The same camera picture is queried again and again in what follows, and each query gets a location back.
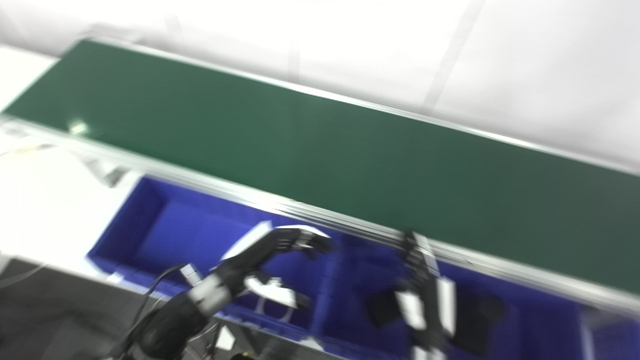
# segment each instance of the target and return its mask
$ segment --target blue bin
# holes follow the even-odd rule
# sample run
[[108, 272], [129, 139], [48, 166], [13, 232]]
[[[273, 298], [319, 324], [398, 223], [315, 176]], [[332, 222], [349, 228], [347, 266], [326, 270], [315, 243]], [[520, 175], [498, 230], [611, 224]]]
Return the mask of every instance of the blue bin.
[[[164, 269], [193, 263], [206, 272], [244, 233], [263, 220], [274, 226], [305, 224], [143, 178], [104, 231], [89, 258], [106, 272], [150, 286]], [[284, 306], [267, 301], [257, 314], [258, 297], [245, 295], [229, 304], [223, 316], [301, 340], [313, 336], [325, 350], [350, 359], [406, 359], [409, 330], [401, 319], [378, 329], [364, 301], [406, 276], [397, 251], [319, 227], [332, 237], [336, 251], [308, 260], [299, 252], [274, 257], [266, 270], [313, 300], [311, 310], [295, 310], [291, 321], [279, 319]], [[505, 317], [495, 325], [491, 360], [582, 359], [579, 309], [569, 300], [501, 281], [445, 263], [442, 273], [478, 294], [501, 298]], [[163, 281], [158, 291], [174, 295], [188, 287], [178, 277]], [[478, 359], [453, 348], [450, 359]]]
[[631, 319], [593, 330], [594, 360], [640, 360], [640, 323]]

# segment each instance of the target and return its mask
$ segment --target white curtain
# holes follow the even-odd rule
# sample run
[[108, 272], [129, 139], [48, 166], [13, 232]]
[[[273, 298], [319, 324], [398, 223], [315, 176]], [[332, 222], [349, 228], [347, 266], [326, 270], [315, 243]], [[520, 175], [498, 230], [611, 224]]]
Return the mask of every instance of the white curtain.
[[0, 0], [0, 42], [105, 35], [638, 171], [639, 19], [631, 0]]

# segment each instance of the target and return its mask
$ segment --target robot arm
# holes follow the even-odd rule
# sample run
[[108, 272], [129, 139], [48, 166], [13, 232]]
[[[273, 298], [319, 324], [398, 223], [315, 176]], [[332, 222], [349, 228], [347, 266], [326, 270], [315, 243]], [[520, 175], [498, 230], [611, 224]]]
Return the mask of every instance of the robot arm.
[[223, 261], [191, 290], [171, 298], [149, 313], [131, 333], [131, 340], [147, 356], [161, 360], [180, 359], [187, 341], [198, 334], [210, 317], [249, 289], [291, 307], [306, 307], [309, 299], [264, 279], [260, 267], [273, 255], [302, 250], [315, 258], [315, 251], [332, 250], [329, 237], [305, 225], [271, 228], [260, 223], [231, 247]]
[[428, 240], [415, 232], [404, 236], [403, 259], [411, 277], [400, 284], [396, 300], [412, 328], [413, 360], [444, 360], [456, 323], [455, 285], [440, 276]]

